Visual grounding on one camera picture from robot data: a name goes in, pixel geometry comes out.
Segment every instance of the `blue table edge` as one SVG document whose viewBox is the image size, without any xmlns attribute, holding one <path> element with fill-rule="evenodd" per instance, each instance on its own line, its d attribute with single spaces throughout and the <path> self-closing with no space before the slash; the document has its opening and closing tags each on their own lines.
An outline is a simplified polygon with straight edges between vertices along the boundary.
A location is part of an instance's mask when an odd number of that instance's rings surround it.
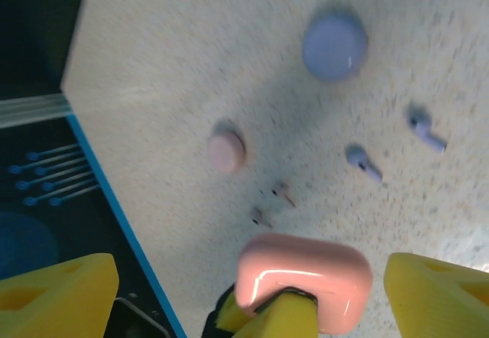
<svg viewBox="0 0 489 338">
<path fill-rule="evenodd" d="M 124 211 L 122 210 L 119 202 L 117 201 L 117 197 L 115 196 L 110 184 L 105 177 L 102 168 L 97 161 L 97 157 L 93 153 L 92 148 L 90 147 L 85 134 L 83 133 L 82 127 L 78 122 L 78 119 L 74 114 L 69 114 L 66 117 L 66 120 L 70 124 L 71 129 L 73 130 L 73 134 L 79 142 L 80 147 L 83 149 L 85 153 L 85 157 L 89 162 L 92 171 L 99 182 L 100 188 L 105 194 L 105 198 L 107 198 L 109 206 L 112 208 L 112 212 L 115 214 L 115 218 L 118 220 L 118 223 L 122 229 L 122 232 L 125 234 L 126 239 L 129 242 L 129 245 L 132 248 L 133 253 L 136 255 L 136 259 L 139 261 L 141 268 L 143 269 L 146 278 L 150 282 L 150 286 L 153 288 L 153 292 L 156 295 L 158 301 L 160 302 L 161 308 L 163 312 L 167 316 L 170 325 L 173 328 L 176 336 L 178 338 L 187 338 L 185 332 L 183 331 L 182 324 L 178 321 L 176 317 L 175 311 L 171 307 L 170 302 L 168 301 L 168 297 L 165 295 L 163 288 L 158 282 L 156 275 L 146 258 L 146 255 L 143 252 L 141 245 L 139 244 L 138 239 L 136 239 L 136 235 L 132 231 L 131 226 L 129 225 L 128 219 L 126 218 Z"/>
</svg>

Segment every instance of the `speckled table surface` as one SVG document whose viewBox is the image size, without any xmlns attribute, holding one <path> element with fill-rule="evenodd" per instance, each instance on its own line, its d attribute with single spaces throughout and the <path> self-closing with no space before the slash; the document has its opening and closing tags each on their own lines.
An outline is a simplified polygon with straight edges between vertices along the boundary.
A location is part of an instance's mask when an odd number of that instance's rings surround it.
<svg viewBox="0 0 489 338">
<path fill-rule="evenodd" d="M 301 38 L 347 5 L 369 37 L 360 73 L 309 75 Z M 188 337 L 234 281 L 240 248 L 263 230 L 359 248 L 375 282 L 348 336 L 397 337 L 382 287 L 405 251 L 489 270 L 489 0 L 85 0 L 63 88 Z M 449 141 L 440 155 L 406 126 L 424 105 Z M 248 150 L 235 175 L 206 143 L 235 125 Z M 345 161 L 363 144 L 378 185 Z M 271 194 L 290 185 L 297 208 Z"/>
</svg>

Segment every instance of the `small pink round object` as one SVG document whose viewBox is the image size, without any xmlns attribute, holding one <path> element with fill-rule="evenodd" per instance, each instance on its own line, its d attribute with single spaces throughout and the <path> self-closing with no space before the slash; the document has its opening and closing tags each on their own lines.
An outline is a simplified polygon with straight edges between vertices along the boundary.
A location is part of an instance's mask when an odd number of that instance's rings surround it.
<svg viewBox="0 0 489 338">
<path fill-rule="evenodd" d="M 209 158 L 219 171 L 230 174 L 239 170 L 245 162 L 245 147 L 233 132 L 212 136 L 209 142 Z"/>
</svg>

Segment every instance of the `pink cap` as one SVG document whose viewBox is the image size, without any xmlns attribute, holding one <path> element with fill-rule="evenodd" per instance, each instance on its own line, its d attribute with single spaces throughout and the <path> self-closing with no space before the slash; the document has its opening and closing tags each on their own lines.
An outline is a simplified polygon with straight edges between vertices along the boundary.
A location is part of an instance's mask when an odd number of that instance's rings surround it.
<svg viewBox="0 0 489 338">
<path fill-rule="evenodd" d="M 245 147 L 233 132 L 212 136 L 209 142 L 209 158 L 219 171 L 230 174 L 239 170 L 245 162 Z"/>
</svg>

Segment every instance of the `pink charging case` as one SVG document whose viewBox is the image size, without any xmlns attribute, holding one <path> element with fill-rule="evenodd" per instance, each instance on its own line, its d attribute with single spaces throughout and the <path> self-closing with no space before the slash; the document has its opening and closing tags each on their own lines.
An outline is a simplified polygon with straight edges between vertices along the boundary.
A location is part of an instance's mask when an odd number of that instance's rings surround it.
<svg viewBox="0 0 489 338">
<path fill-rule="evenodd" d="M 241 252 L 235 296 L 254 316 L 284 288 L 298 288 L 317 298 L 320 333 L 345 334 L 360 322 L 372 280 L 367 259 L 352 247 L 268 233 Z"/>
</svg>

